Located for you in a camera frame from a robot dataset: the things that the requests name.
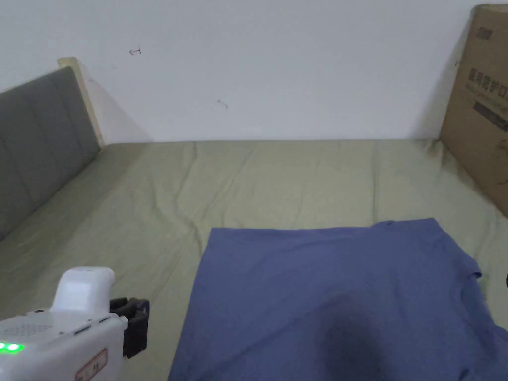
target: bed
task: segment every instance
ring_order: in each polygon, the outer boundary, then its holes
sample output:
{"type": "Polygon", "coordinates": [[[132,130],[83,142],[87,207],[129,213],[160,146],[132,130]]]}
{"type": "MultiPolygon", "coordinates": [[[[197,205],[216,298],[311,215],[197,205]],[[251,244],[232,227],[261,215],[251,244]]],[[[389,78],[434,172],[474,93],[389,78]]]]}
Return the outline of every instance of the bed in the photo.
{"type": "Polygon", "coordinates": [[[0,242],[0,319],[51,304],[71,267],[110,267],[113,296],[152,303],[148,349],[126,361],[123,379],[166,379],[212,227],[311,229],[434,217],[477,260],[494,319],[508,328],[508,220],[439,141],[94,150],[0,242]]]}

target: fabric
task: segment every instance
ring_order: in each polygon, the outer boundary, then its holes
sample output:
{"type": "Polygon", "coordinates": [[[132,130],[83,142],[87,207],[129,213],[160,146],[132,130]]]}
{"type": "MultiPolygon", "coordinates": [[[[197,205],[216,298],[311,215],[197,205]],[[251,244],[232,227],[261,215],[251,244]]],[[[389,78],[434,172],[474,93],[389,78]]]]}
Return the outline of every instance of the fabric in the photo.
{"type": "Polygon", "coordinates": [[[212,227],[428,217],[478,262],[494,321],[508,328],[508,219],[439,142],[111,145],[0,242],[0,319],[51,305],[69,268],[111,267],[113,297],[152,304],[148,349],[122,379],[163,380],[212,227]]]}
{"type": "Polygon", "coordinates": [[[214,229],[169,380],[507,379],[478,276],[433,219],[214,229]]]}
{"type": "Polygon", "coordinates": [[[0,240],[99,153],[71,68],[0,94],[0,240]]]}

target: padded headboard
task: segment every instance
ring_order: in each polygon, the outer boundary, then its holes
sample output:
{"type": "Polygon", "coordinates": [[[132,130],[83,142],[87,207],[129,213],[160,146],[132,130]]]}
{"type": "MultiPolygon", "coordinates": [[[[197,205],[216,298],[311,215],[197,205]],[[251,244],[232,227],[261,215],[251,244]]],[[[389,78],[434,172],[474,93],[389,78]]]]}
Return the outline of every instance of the padded headboard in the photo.
{"type": "Polygon", "coordinates": [[[71,68],[0,94],[0,240],[99,150],[71,68]]]}

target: wall mark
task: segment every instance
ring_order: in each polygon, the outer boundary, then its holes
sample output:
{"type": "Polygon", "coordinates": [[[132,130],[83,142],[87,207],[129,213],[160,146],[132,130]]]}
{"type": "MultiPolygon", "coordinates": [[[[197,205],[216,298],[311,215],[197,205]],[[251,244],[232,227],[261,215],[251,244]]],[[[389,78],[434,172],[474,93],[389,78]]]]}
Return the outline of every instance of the wall mark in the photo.
{"type": "Polygon", "coordinates": [[[223,105],[226,110],[229,109],[229,106],[227,104],[225,104],[223,101],[221,101],[220,99],[217,100],[217,103],[220,103],[221,105],[223,105]]]}
{"type": "Polygon", "coordinates": [[[141,46],[138,46],[138,49],[136,49],[136,50],[133,50],[133,49],[129,50],[129,53],[132,55],[134,55],[134,53],[136,53],[136,52],[139,52],[139,54],[141,54],[141,46]]]}

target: cardboard box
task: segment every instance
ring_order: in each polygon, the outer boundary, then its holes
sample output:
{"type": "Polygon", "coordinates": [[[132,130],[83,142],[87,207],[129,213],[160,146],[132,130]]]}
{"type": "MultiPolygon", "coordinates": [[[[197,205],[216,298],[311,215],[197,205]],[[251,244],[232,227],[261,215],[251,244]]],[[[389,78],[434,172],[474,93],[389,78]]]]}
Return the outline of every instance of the cardboard box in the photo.
{"type": "Polygon", "coordinates": [[[508,5],[480,5],[440,136],[508,216],[508,5]]]}

